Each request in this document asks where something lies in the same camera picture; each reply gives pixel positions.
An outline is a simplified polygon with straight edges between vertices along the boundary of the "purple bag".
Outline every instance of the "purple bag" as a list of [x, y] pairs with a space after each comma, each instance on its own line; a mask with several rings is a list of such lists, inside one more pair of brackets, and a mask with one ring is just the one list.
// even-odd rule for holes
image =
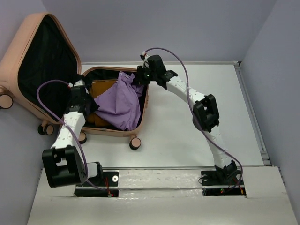
[[117, 82], [95, 98], [99, 106], [95, 113], [120, 130], [134, 130], [141, 116], [138, 97], [144, 86], [132, 85], [135, 75], [120, 72]]

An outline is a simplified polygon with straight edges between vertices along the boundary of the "white platform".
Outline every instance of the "white platform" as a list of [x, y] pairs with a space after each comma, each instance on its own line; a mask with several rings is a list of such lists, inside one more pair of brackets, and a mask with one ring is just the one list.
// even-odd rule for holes
[[[136, 68], [135, 65], [106, 65]], [[99, 65], [83, 65], [82, 72]], [[167, 65], [185, 80], [181, 65]], [[246, 103], [233, 65], [187, 65], [190, 86], [216, 97], [220, 129], [229, 152], [243, 165], [263, 165]], [[142, 146], [129, 148], [128, 138], [88, 135], [83, 145], [88, 162], [103, 167], [213, 166], [204, 136], [195, 129], [188, 105], [174, 94], [150, 85], [149, 106], [139, 134]]]
[[119, 198], [74, 197], [42, 172], [28, 225], [297, 225], [276, 167], [245, 167], [247, 198], [203, 197], [200, 170], [120, 170]]

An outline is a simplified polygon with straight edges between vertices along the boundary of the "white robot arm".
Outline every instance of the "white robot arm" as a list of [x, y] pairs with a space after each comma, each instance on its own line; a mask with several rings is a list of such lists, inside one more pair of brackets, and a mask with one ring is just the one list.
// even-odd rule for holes
[[[193, 106], [191, 110], [194, 114], [193, 123], [195, 127], [201, 130], [214, 144], [226, 151], [219, 130], [219, 112], [215, 97], [213, 95], [206, 96], [188, 87], [175, 72], [166, 70], [159, 55], [143, 54], [141, 58], [144, 62], [142, 66], [137, 68], [134, 84], [147, 85], [155, 81], [159, 86], [174, 93], [186, 103], [190, 102]], [[64, 122], [78, 138], [85, 124], [85, 119], [90, 113], [90, 104], [87, 104], [89, 102], [88, 91], [81, 80], [70, 88], [72, 97], [64, 115]], [[239, 171], [235, 161], [213, 143], [208, 141], [216, 169], [202, 172], [202, 175], [207, 175], [207, 179], [209, 179], [206, 186], [228, 184]], [[88, 163], [89, 173], [86, 173], [83, 159], [76, 146], [72, 133], [63, 126], [51, 149], [44, 150], [42, 159], [51, 187], [80, 184], [91, 177], [103, 177], [99, 162]], [[57, 166], [57, 163], [62, 159], [66, 159], [67, 165]]]

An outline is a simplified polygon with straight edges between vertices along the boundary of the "gray wall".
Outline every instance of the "gray wall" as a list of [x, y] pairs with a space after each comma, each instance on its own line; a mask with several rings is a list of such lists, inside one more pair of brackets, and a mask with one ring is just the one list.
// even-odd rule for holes
[[[39, 0], [0, 0], [0, 60], [25, 16], [45, 11]], [[36, 192], [41, 153], [54, 137], [40, 136], [40, 121], [17, 104], [0, 110], [0, 224], [25, 225]]]
[[[183, 60], [242, 60], [275, 0], [42, 0], [82, 61], [139, 61], [160, 46]], [[175, 61], [169, 54], [164, 60]]]
[[300, 0], [278, 0], [242, 62], [267, 151], [300, 222]]

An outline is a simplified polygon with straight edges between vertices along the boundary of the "wire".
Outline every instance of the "wire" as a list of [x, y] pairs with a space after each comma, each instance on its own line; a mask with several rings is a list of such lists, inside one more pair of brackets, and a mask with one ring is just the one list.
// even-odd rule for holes
[[184, 65], [184, 63], [182, 62], [182, 60], [176, 55], [174, 54], [173, 52], [171, 52], [170, 50], [168, 49], [165, 49], [165, 48], [160, 48], [160, 47], [155, 47], [155, 48], [150, 48], [148, 50], [146, 50], [145, 52], [147, 53], [148, 51], [151, 51], [151, 50], [163, 50], [163, 51], [166, 51], [168, 53], [170, 53], [171, 55], [173, 55], [182, 65], [183, 69], [184, 69], [184, 72], [186, 74], [186, 79], [187, 79], [187, 103], [188, 103], [188, 106], [189, 106], [189, 109], [197, 123], [197, 126], [199, 127], [200, 131], [202, 132], [202, 134], [204, 135], [204, 137], [210, 142], [212, 143], [215, 147], [217, 147], [219, 150], [221, 150], [222, 152], [224, 152], [227, 156], [231, 157], [232, 159], [234, 159], [239, 165], [240, 165], [240, 178], [238, 180], [238, 182], [232, 187], [230, 188], [228, 191], [234, 189], [237, 185], [239, 185], [240, 181], [242, 180], [242, 176], [243, 176], [243, 166], [242, 164], [240, 163], [240, 161], [234, 157], [233, 155], [231, 155], [230, 153], [227, 152], [227, 150], [224, 150], [223, 148], [221, 148], [220, 146], [218, 146], [216, 143], [214, 143], [207, 135], [206, 133], [202, 130], [201, 126], [200, 126], [200, 123], [199, 121], [196, 119], [196, 116], [193, 112], [193, 106], [192, 106], [192, 103], [191, 103], [191, 100], [189, 99], [189, 79], [188, 79], [188, 71]]
[[83, 159], [83, 164], [84, 164], [84, 168], [85, 168], [85, 173], [86, 173], [86, 177], [87, 179], [85, 180], [85, 182], [89, 183], [92, 187], [96, 188], [96, 189], [99, 189], [101, 191], [105, 190], [105, 189], [102, 189], [102, 188], [99, 188], [97, 187], [96, 185], [94, 185], [92, 182], [90, 182], [88, 179], [89, 179], [89, 171], [88, 171], [88, 164], [87, 164], [87, 161], [86, 161], [86, 157], [85, 157], [85, 154], [83, 152], [83, 148], [81, 146], [81, 144], [79, 143], [79, 140], [78, 138], [76, 137], [74, 131], [71, 129], [71, 127], [69, 127], [61, 118], [59, 118], [54, 112], [52, 112], [47, 106], [45, 106], [45, 104], [42, 102], [40, 96], [39, 96], [39, 92], [40, 90], [42, 89], [42, 87], [44, 87], [45, 85], [49, 84], [49, 83], [54, 83], [54, 82], [59, 82], [59, 83], [63, 83], [67, 86], [69, 86], [69, 84], [65, 81], [61, 81], [61, 80], [50, 80], [50, 81], [47, 81], [43, 84], [41, 84], [39, 86], [39, 88], [37, 89], [37, 100], [38, 102], [40, 103], [40, 105], [47, 111], [49, 112], [55, 119], [57, 119], [57, 121], [59, 121], [62, 125], [64, 125], [71, 133], [71, 135], [73, 136], [74, 140], [76, 141], [76, 144], [81, 152], [81, 155], [82, 155], [82, 159]]

